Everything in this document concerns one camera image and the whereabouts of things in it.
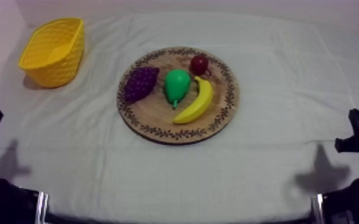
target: yellow banana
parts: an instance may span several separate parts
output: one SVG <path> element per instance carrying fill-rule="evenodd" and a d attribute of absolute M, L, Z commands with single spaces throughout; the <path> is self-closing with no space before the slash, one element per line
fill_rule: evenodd
<path fill-rule="evenodd" d="M 199 84 L 199 94 L 195 101 L 174 118 L 175 124 L 186 124 L 198 119 L 208 108 L 213 99 L 213 88 L 209 81 L 196 76 Z"/>

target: woven plastic basket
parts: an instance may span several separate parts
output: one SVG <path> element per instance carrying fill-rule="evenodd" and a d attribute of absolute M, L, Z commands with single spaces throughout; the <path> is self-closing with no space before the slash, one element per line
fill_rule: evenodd
<path fill-rule="evenodd" d="M 84 48 L 83 20 L 61 18 L 35 30 L 18 66 L 43 87 L 62 86 L 75 77 Z"/>

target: white sheet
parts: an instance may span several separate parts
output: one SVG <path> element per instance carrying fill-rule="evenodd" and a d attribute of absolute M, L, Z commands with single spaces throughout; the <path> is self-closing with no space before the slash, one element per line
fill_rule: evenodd
<path fill-rule="evenodd" d="M 55 213 L 139 222 L 257 222 L 304 215 L 309 196 L 359 178 L 338 154 L 359 108 L 359 35 L 273 18 L 156 13 L 87 21 L 70 84 L 38 89 L 17 61 L 0 78 L 0 177 L 51 194 Z M 116 109 L 123 72 L 140 56 L 192 46 L 224 60 L 240 84 L 233 121 L 207 141 L 154 144 Z"/>

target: plastic fruit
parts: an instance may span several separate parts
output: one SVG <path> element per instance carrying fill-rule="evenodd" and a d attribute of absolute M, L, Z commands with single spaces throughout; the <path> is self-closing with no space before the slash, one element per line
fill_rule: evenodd
<path fill-rule="evenodd" d="M 142 67 L 132 71 L 124 87 L 125 100 L 136 102 L 149 95 L 156 85 L 159 72 L 160 69 L 154 67 Z"/>
<path fill-rule="evenodd" d="M 190 84 L 191 78 L 184 70 L 175 69 L 167 74 L 164 82 L 164 91 L 168 102 L 172 104 L 174 109 L 189 91 Z"/>
<path fill-rule="evenodd" d="M 189 70 L 195 76 L 201 76 L 205 74 L 207 71 L 211 75 L 210 71 L 208 70 L 209 60 L 203 55 L 197 55 L 192 58 L 191 64 L 189 66 Z"/>
<path fill-rule="evenodd" d="M 209 107 L 213 99 L 213 88 L 209 81 L 196 76 L 199 84 L 199 94 L 195 101 L 174 118 L 175 124 L 186 124 L 198 119 Z"/>

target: round wooden tray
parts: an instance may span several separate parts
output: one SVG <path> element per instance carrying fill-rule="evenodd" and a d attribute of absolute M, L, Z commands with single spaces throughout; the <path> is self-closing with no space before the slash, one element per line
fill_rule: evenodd
<path fill-rule="evenodd" d="M 163 94 L 164 78 L 172 69 L 189 72 L 189 64 L 195 55 L 209 60 L 211 76 L 203 75 L 213 86 L 212 103 L 205 113 L 192 123 L 175 125 L 174 117 L 187 108 L 197 97 L 197 83 L 192 81 L 188 94 L 173 110 Z M 144 99 L 127 104 L 124 86 L 130 72 L 140 67 L 160 68 L 156 86 Z M 121 78 L 117 106 L 124 122 L 137 134 L 163 144 L 189 144 L 205 140 L 222 130 L 233 118 L 239 102 L 239 87 L 228 66 L 216 56 L 195 48 L 174 47 L 153 51 L 133 63 Z"/>

